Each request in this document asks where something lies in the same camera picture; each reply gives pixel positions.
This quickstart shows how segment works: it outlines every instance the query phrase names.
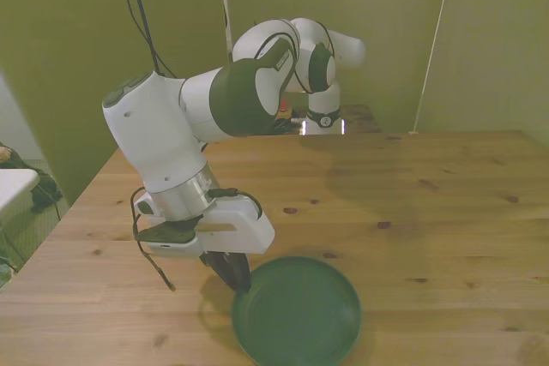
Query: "green bowl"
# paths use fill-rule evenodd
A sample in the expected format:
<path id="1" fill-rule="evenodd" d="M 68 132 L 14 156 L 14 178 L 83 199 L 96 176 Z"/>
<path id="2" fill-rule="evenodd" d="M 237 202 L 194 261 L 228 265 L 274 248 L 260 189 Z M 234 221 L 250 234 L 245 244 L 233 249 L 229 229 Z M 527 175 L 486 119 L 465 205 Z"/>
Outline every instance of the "green bowl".
<path id="1" fill-rule="evenodd" d="M 259 366 L 335 366 L 357 341 L 361 318 L 345 276 L 308 257 L 260 266 L 232 306 L 238 342 Z"/>

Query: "green panel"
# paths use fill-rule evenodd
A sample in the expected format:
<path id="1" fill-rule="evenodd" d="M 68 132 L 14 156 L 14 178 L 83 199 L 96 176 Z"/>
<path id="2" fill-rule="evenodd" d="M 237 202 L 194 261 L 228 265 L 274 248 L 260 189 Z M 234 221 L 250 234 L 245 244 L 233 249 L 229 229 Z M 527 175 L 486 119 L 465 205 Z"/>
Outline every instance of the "green panel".
<path id="1" fill-rule="evenodd" d="M 221 0 L 143 3 L 178 76 L 226 64 Z M 101 100 L 153 67 L 148 46 L 125 0 L 0 0 L 0 10 L 0 73 L 73 202 L 116 148 Z"/>

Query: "wooden table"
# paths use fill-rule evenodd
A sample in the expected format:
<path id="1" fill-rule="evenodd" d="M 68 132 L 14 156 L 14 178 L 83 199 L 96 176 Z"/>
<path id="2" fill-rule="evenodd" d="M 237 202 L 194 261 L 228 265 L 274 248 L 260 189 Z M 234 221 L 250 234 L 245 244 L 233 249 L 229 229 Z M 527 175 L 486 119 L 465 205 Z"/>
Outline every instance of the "wooden table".
<path id="1" fill-rule="evenodd" d="M 266 255 L 329 261 L 364 307 L 345 365 L 549 364 L 549 152 L 520 133 L 276 136 L 207 149 L 262 202 Z M 131 240 L 116 153 L 0 294 L 2 366 L 246 366 L 232 293 Z"/>

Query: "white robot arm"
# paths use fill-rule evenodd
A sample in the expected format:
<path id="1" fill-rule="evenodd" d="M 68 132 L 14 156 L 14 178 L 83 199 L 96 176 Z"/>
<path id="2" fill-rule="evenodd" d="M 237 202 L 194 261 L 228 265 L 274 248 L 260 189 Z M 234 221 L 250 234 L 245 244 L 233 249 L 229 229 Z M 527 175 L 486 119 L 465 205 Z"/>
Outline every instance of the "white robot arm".
<path id="1" fill-rule="evenodd" d="M 336 64 L 363 58 L 361 46 L 307 19 L 265 21 L 225 67 L 185 80 L 152 72 L 109 93 L 106 122 L 147 191 L 136 207 L 157 224 L 136 240 L 159 255 L 201 257 L 233 289 L 249 289 L 243 254 L 263 253 L 275 230 L 253 197 L 219 188 L 201 144 L 266 132 L 285 90 L 325 91 Z"/>

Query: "green wall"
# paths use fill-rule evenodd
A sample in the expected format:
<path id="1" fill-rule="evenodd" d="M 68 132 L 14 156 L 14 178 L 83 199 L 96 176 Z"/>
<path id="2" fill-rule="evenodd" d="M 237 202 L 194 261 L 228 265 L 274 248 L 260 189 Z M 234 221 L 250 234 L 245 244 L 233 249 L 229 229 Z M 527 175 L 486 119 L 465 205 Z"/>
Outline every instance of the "green wall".
<path id="1" fill-rule="evenodd" d="M 549 144 L 549 0 L 446 0 L 419 131 L 520 129 Z"/>
<path id="2" fill-rule="evenodd" d="M 228 0 L 235 39 L 255 22 L 310 17 L 362 38 L 364 67 L 338 74 L 344 103 L 366 103 L 383 131 L 413 126 L 441 0 Z"/>
<path id="3" fill-rule="evenodd" d="M 143 0 L 180 77 L 225 64 L 221 0 Z M 73 202 L 115 150 L 103 96 L 152 68 L 125 0 L 0 0 L 0 72 Z"/>

